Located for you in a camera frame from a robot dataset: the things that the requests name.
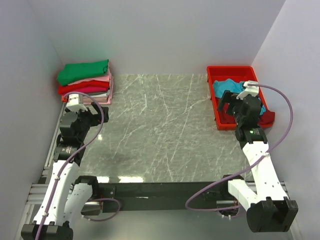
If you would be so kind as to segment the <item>teal t shirt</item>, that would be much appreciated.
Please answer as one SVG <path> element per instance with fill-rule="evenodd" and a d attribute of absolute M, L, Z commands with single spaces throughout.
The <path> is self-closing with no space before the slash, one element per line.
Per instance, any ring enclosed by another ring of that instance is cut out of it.
<path fill-rule="evenodd" d="M 248 84 L 257 85 L 258 83 L 254 83 L 254 81 L 251 81 L 251 80 L 235 82 L 231 78 L 228 78 L 224 81 L 215 80 L 212 86 L 213 86 L 215 97 L 218 99 L 217 109 L 219 106 L 219 101 L 223 97 L 223 94 L 225 91 L 230 91 L 231 93 L 240 94 L 241 92 L 245 91 Z M 259 115 L 262 116 L 266 111 L 267 111 L 267 108 L 262 104 Z"/>

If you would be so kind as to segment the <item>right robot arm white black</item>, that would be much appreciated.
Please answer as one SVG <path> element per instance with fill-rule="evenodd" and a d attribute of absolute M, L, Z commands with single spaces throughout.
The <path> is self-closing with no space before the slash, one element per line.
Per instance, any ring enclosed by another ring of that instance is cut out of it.
<path fill-rule="evenodd" d="M 219 193 L 226 200 L 233 197 L 238 200 L 246 211 L 252 232 L 287 232 L 299 208 L 283 190 L 268 153 L 267 136 L 258 124 L 262 102 L 251 94 L 239 97 L 226 90 L 218 102 L 218 110 L 223 110 L 225 104 L 228 104 L 227 114 L 235 119 L 235 137 L 251 167 L 256 190 L 251 190 L 244 180 L 233 177 L 219 187 Z"/>

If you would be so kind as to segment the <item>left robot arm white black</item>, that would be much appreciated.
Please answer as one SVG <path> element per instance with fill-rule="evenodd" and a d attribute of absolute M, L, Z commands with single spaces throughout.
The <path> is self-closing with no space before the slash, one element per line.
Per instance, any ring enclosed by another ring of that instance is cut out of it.
<path fill-rule="evenodd" d="M 52 173 L 41 206 L 29 224 L 24 224 L 21 237 L 24 240 L 71 240 L 73 227 L 82 216 L 87 201 L 100 195 L 95 176 L 77 176 L 86 150 L 84 143 L 91 127 L 109 121 L 109 108 L 91 103 L 79 111 L 69 109 L 59 121 L 59 135 L 52 158 Z"/>

